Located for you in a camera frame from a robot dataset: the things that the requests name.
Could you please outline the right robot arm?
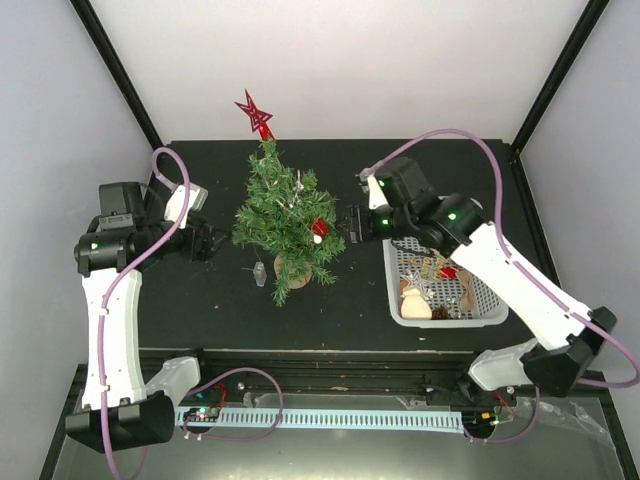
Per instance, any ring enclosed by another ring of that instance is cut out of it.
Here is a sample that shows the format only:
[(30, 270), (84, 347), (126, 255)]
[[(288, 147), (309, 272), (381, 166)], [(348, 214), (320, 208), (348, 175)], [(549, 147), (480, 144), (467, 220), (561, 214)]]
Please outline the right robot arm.
[(484, 219), (482, 209), (461, 194), (439, 196), (418, 163), (407, 157), (363, 169), (365, 206), (349, 208), (354, 243), (416, 238), (426, 249), (469, 271), (528, 327), (531, 340), (486, 350), (454, 379), (457, 396), (476, 403), (506, 386), (534, 385), (566, 396), (599, 354), (616, 325), (605, 307), (591, 309), (555, 285)]

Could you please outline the small green christmas tree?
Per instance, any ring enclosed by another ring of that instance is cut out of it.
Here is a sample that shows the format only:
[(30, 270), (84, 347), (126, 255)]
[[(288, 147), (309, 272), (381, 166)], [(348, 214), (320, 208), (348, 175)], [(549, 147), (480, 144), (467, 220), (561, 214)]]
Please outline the small green christmas tree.
[[(292, 291), (287, 284), (289, 270), (304, 270), (307, 263), (311, 280), (322, 285), (335, 283), (337, 277), (328, 265), (344, 252), (346, 242), (338, 230), (337, 198), (319, 188), (315, 172), (284, 165), (276, 141), (261, 141), (249, 156), (246, 192), (235, 214), (232, 241), (242, 247), (259, 247), (274, 259), (282, 257), (274, 303), (283, 306)], [(318, 218), (330, 227), (324, 238), (312, 231)]]

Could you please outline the red glitter star ornament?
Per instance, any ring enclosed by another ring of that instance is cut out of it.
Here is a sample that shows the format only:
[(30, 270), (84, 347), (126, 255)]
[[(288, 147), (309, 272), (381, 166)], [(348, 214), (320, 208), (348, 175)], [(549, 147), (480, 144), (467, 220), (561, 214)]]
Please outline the red glitter star ornament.
[(247, 89), (244, 89), (244, 94), (245, 101), (243, 103), (235, 102), (235, 105), (248, 116), (251, 130), (257, 132), (262, 141), (274, 140), (275, 136), (268, 125), (273, 115), (259, 109)]

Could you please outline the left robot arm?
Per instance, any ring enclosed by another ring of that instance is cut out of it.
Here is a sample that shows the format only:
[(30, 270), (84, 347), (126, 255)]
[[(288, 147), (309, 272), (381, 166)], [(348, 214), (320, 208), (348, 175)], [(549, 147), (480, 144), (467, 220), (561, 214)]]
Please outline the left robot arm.
[(146, 260), (180, 252), (206, 261), (227, 234), (201, 216), (208, 192), (196, 184), (178, 186), (157, 221), (147, 214), (137, 183), (105, 184), (98, 193), (100, 213), (74, 248), (88, 310), (89, 357), (84, 391), (65, 429), (103, 453), (105, 437), (114, 451), (168, 442), (186, 394), (202, 399), (213, 391), (213, 372), (189, 356), (165, 362), (144, 380), (138, 303)]

